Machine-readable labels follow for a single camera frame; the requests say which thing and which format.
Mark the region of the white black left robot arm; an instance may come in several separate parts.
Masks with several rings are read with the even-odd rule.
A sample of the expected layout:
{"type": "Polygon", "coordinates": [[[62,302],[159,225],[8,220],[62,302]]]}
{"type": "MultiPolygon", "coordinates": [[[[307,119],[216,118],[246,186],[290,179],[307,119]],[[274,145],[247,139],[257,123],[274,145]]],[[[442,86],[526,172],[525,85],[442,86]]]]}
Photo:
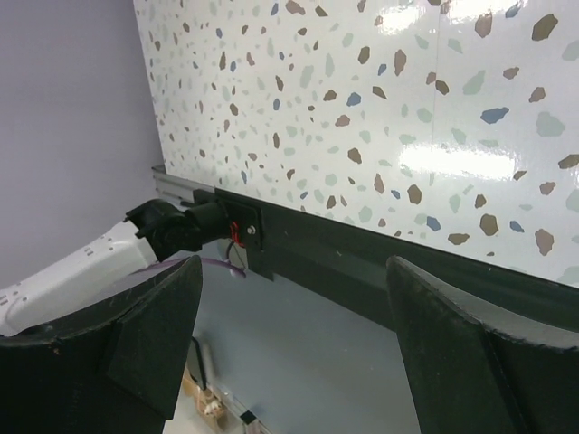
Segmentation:
{"type": "Polygon", "coordinates": [[[88,307],[104,289],[126,276],[161,263],[177,252],[197,252],[230,235],[224,206],[212,202],[181,210],[150,200],[95,241],[1,290],[1,336],[88,307]]]}

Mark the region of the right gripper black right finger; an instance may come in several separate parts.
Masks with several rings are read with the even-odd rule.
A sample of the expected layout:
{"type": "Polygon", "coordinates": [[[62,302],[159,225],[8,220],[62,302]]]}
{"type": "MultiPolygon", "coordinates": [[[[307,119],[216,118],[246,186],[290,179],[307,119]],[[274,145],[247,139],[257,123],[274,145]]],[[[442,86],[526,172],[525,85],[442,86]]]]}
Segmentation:
{"type": "Polygon", "coordinates": [[[456,288],[411,262],[386,286],[423,433],[575,433],[578,333],[456,288]]]}

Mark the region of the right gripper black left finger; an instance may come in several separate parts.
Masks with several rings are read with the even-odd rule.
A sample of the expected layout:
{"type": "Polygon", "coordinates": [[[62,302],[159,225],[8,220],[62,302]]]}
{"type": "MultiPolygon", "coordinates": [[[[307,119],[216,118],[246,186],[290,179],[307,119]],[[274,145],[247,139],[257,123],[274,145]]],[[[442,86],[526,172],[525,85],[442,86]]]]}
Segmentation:
{"type": "Polygon", "coordinates": [[[1,340],[4,433],[160,433],[173,418],[203,286],[193,256],[1,340]]]}

